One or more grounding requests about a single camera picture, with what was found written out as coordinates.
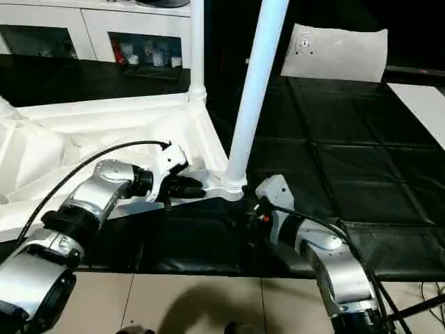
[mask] black mat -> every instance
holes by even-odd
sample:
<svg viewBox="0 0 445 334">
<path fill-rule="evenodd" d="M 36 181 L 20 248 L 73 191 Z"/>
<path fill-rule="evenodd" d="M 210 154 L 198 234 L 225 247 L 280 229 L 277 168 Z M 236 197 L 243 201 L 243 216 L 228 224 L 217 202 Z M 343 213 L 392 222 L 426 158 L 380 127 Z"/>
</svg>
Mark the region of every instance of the black mat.
<svg viewBox="0 0 445 334">
<path fill-rule="evenodd" d="M 53 76 L 14 66 L 19 69 L 0 62 L 0 94 L 17 106 L 182 89 L 179 83 L 133 82 L 112 64 L 61 64 Z M 208 98 L 227 151 L 240 91 L 227 85 Z M 283 174 L 296 209 L 340 218 L 379 279 L 445 280 L 444 161 L 444 151 L 385 84 L 276 77 L 261 112 L 248 179 L 255 187 Z M 237 205 L 214 199 L 108 221 L 81 269 L 313 277 L 302 259 L 296 257 L 288 271 L 261 244 L 231 230 Z M 0 247 L 3 256 L 9 249 Z"/>
</svg>

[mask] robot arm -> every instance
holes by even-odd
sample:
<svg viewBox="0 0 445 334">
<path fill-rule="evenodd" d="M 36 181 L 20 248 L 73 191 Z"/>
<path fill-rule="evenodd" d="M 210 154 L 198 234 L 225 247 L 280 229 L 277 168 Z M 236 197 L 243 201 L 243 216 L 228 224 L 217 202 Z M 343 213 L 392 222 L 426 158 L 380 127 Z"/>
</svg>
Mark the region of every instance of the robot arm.
<svg viewBox="0 0 445 334">
<path fill-rule="evenodd" d="M 170 145 L 150 170 L 116 160 L 99 162 L 57 211 L 0 265 L 1 332 L 43 333 L 58 321 L 76 283 L 74 270 L 85 249 L 121 198 L 154 202 L 171 175 L 187 167 L 185 154 Z"/>
<path fill-rule="evenodd" d="M 258 198 L 293 210 L 293 196 L 282 175 L 274 175 L 259 185 Z M 347 244 L 320 223 L 287 219 L 289 214 L 273 210 L 270 232 L 272 244 L 283 243 L 303 256 L 315 270 L 327 315 L 335 333 L 388 333 L 375 292 L 364 268 Z"/>
</svg>

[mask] black cable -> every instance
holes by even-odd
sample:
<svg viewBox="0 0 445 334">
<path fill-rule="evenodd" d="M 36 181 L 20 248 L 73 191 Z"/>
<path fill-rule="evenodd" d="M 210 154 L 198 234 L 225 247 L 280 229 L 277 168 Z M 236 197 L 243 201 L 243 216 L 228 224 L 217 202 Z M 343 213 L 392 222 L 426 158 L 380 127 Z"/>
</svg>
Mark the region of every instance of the black cable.
<svg viewBox="0 0 445 334">
<path fill-rule="evenodd" d="M 162 149 L 166 149 L 170 144 L 164 143 L 162 141 L 131 141 L 128 143 L 123 143 L 119 145 L 111 146 L 110 148 L 106 148 L 105 150 L 98 152 L 94 154 L 93 156 L 89 157 L 85 161 L 81 162 L 75 169 L 73 169 L 71 172 L 68 173 L 67 176 L 65 176 L 42 200 L 42 202 L 39 203 L 39 205 L 34 209 L 33 213 L 29 216 L 28 221 L 22 228 L 22 231 L 20 231 L 20 234 L 17 238 L 16 247 L 20 246 L 22 242 L 25 239 L 26 233 L 28 233 L 31 225 L 33 224 L 34 219 L 37 217 L 37 215 L 42 211 L 43 207 L 48 203 L 48 201 L 51 199 L 51 197 L 54 196 L 54 194 L 62 188 L 62 186 L 68 182 L 69 179 L 71 179 L 76 173 L 78 173 L 83 167 L 87 166 L 97 158 L 102 157 L 105 154 L 108 154 L 112 151 L 119 150 L 121 148 L 127 148 L 129 146 L 136 146 L 136 145 L 160 145 Z"/>
<path fill-rule="evenodd" d="M 423 286 L 424 285 L 425 285 L 425 282 L 422 282 L 422 283 L 419 284 L 419 292 L 420 292 L 422 300 L 426 301 L 425 294 L 423 292 Z M 437 293 L 438 296 L 443 294 L 443 291 L 444 291 L 445 287 L 440 288 L 439 283 L 435 283 L 435 287 L 436 287 L 436 293 Z M 433 310 L 428 310 L 428 312 L 431 313 L 431 315 L 438 322 L 440 322 L 442 324 L 442 326 L 444 327 L 444 329 L 445 329 L 445 308 L 444 308 L 443 305 L 440 305 L 439 309 L 440 309 L 440 317 Z"/>
<path fill-rule="evenodd" d="M 380 292 L 383 293 L 383 295 L 385 296 L 385 299 L 388 301 L 389 306 L 391 307 L 391 309 L 393 310 L 394 314 L 398 314 L 398 309 L 396 307 L 396 304 L 394 303 L 394 301 L 391 299 L 390 295 L 388 294 L 388 292 L 386 291 L 386 289 L 383 287 L 383 285 L 379 284 L 379 282 L 377 281 L 377 278 L 374 274 L 374 271 L 372 270 L 371 267 L 368 266 L 368 264 L 366 263 L 366 261 L 364 260 L 364 257 L 362 255 L 362 253 L 360 252 L 360 250 L 358 249 L 358 247 L 356 247 L 352 241 L 352 239 L 350 238 L 350 235 L 347 232 L 347 229 L 344 228 L 344 230 L 342 230 L 341 228 L 339 228 L 338 226 L 332 224 L 332 223 L 326 223 L 324 221 L 320 221 L 316 218 L 313 218 L 311 216 L 308 216 L 306 214 L 301 214 L 300 212 L 297 212 L 295 210 L 291 210 L 291 209 L 287 209 L 285 207 L 278 207 L 276 205 L 273 205 L 273 209 L 277 210 L 277 211 L 281 211 L 281 212 L 286 212 L 287 214 L 293 215 L 293 216 L 297 216 L 299 218 L 304 218 L 304 219 L 309 219 L 311 221 L 315 221 L 316 223 L 319 223 L 320 225 L 322 225 L 323 227 L 327 228 L 328 230 L 333 231 L 333 233 L 339 235 L 341 238 L 343 238 L 346 243 L 348 244 L 351 253 L 354 255 L 354 257 L 357 259 L 358 262 L 360 262 L 361 266 L 363 267 L 363 269 L 365 270 L 368 279 L 371 281 L 371 284 L 374 288 L 375 291 L 375 297 L 377 299 L 377 303 L 379 306 L 379 309 L 382 313 L 382 318 L 384 319 L 385 323 L 390 325 L 391 321 L 389 320 L 386 308 L 385 308 L 385 304 L 383 303 L 383 299 L 382 299 L 382 295 Z M 407 333 L 407 334 L 412 334 L 412 331 L 410 330 L 410 328 L 408 327 L 408 325 L 406 324 L 404 319 L 399 319 L 400 325 L 402 326 L 403 330 Z"/>
</svg>

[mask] white sheet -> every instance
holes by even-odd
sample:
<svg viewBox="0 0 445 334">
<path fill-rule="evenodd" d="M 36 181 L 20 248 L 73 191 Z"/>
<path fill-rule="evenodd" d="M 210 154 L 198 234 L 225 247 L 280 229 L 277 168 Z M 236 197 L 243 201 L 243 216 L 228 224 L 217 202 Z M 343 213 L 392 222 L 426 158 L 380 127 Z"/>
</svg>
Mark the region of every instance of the white sheet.
<svg viewBox="0 0 445 334">
<path fill-rule="evenodd" d="M 388 30 L 362 33 L 296 24 L 282 75 L 380 82 L 387 62 Z"/>
</svg>

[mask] tile floor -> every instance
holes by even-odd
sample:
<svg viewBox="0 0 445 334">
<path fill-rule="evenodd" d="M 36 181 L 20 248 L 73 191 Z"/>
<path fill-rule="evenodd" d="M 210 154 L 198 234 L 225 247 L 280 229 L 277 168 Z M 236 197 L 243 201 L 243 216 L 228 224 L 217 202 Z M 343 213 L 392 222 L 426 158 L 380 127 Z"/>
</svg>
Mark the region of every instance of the tile floor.
<svg viewBox="0 0 445 334">
<path fill-rule="evenodd" d="M 223 334 L 229 321 L 246 321 L 267 334 L 328 334 L 313 280 L 78 273 L 78 283 L 51 334 L 114 334 L 140 324 L 156 334 Z M 416 283 L 385 284 L 394 301 L 419 301 Z M 434 288 L 426 285 L 427 296 Z M 413 333 L 440 334 L 429 313 L 408 319 Z"/>
</svg>

